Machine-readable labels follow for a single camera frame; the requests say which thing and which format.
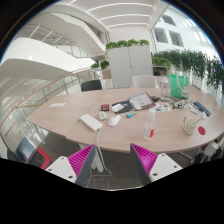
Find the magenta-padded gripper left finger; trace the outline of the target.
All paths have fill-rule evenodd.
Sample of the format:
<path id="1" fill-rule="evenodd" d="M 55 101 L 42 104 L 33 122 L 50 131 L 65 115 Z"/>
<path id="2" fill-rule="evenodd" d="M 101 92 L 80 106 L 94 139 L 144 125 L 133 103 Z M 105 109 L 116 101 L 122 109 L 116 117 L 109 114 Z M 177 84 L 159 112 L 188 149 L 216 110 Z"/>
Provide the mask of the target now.
<path id="1" fill-rule="evenodd" d="M 69 157 L 60 156 L 46 171 L 83 187 L 95 157 L 95 145 L 90 145 Z"/>

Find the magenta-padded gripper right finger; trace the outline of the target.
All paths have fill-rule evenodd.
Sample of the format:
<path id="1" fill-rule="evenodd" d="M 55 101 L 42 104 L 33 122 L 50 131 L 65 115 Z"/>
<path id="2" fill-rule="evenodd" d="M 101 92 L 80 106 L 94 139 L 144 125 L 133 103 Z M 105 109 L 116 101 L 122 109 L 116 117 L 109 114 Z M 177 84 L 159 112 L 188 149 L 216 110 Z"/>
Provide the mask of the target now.
<path id="1" fill-rule="evenodd" d="M 167 154 L 156 154 L 148 149 L 131 143 L 130 154 L 136 165 L 143 185 L 159 180 L 182 169 Z"/>

